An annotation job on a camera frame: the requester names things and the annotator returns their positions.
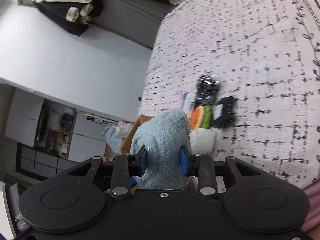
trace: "metal screw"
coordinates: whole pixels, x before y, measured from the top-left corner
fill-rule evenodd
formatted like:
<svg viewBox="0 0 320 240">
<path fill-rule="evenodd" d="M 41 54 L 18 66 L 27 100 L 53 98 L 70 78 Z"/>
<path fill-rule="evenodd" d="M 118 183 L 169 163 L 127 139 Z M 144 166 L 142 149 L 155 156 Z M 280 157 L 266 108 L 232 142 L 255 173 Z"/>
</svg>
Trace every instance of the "metal screw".
<svg viewBox="0 0 320 240">
<path fill-rule="evenodd" d="M 161 193 L 160 197 L 169 197 L 169 194 L 168 193 Z"/>
<path fill-rule="evenodd" d="M 128 189 L 125 188 L 125 187 L 115 187 L 112 190 L 112 193 L 115 194 L 115 195 L 124 195 L 124 194 L 128 193 Z"/>
<path fill-rule="evenodd" d="M 200 189 L 200 193 L 202 195 L 213 195 L 214 193 L 216 193 L 216 190 L 213 187 L 203 187 L 202 189 Z"/>
</svg>

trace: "cardboard box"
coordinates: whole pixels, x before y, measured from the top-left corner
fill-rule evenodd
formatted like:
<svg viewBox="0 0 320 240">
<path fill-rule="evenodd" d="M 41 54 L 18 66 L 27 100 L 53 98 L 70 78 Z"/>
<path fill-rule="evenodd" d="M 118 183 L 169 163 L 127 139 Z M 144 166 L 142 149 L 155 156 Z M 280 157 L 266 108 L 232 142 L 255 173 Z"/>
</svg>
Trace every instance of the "cardboard box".
<svg viewBox="0 0 320 240">
<path fill-rule="evenodd" d="M 132 139 L 133 139 L 133 136 L 136 133 L 138 127 L 141 126 L 142 124 L 144 124 L 145 122 L 149 121 L 150 119 L 152 119 L 152 117 L 145 116 L 145 115 L 139 115 L 139 117 L 136 120 L 136 122 L 134 123 L 131 131 L 129 132 L 129 134 L 127 135 L 127 137 L 124 139 L 123 143 L 121 144 L 120 154 L 125 154 L 125 153 L 130 152 Z"/>
</svg>

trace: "light blue plush toy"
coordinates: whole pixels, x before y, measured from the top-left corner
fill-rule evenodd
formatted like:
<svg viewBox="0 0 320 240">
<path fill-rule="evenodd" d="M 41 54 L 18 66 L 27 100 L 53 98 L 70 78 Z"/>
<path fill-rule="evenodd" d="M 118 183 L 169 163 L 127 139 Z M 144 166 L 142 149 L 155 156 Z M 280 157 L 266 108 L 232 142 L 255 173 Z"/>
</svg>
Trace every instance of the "light blue plush toy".
<svg viewBox="0 0 320 240">
<path fill-rule="evenodd" d="M 155 116 L 141 125 L 132 139 L 131 153 L 142 145 L 148 152 L 148 165 L 142 177 L 134 177 L 141 188 L 177 189 L 188 183 L 180 166 L 180 147 L 192 152 L 190 125 L 182 110 L 172 110 Z"/>
</svg>

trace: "black pattern on sheet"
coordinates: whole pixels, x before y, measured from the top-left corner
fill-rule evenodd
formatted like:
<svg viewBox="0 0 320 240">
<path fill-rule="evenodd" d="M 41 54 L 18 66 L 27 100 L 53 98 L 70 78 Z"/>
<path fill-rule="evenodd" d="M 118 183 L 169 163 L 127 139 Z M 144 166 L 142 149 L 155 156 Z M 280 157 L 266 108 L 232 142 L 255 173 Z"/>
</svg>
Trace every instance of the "black pattern on sheet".
<svg viewBox="0 0 320 240">
<path fill-rule="evenodd" d="M 320 22 L 313 0 L 185 0 L 161 24 L 141 114 L 180 107 L 207 72 L 236 122 L 212 157 L 237 156 L 305 187 L 320 171 Z"/>
</svg>

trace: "cabinet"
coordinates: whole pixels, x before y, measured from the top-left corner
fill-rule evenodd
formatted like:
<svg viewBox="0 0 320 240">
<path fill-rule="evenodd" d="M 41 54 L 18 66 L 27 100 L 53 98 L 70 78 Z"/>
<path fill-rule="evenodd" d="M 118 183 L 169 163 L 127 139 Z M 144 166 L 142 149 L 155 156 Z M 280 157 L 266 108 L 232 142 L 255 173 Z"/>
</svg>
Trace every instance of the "cabinet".
<svg viewBox="0 0 320 240">
<path fill-rule="evenodd" d="M 102 135 L 104 124 L 88 121 L 79 112 L 73 129 L 68 160 L 83 162 L 93 156 L 103 156 L 106 150 L 106 139 Z"/>
<path fill-rule="evenodd" d="M 44 99 L 16 89 L 10 107 L 5 136 L 33 147 Z"/>
</svg>

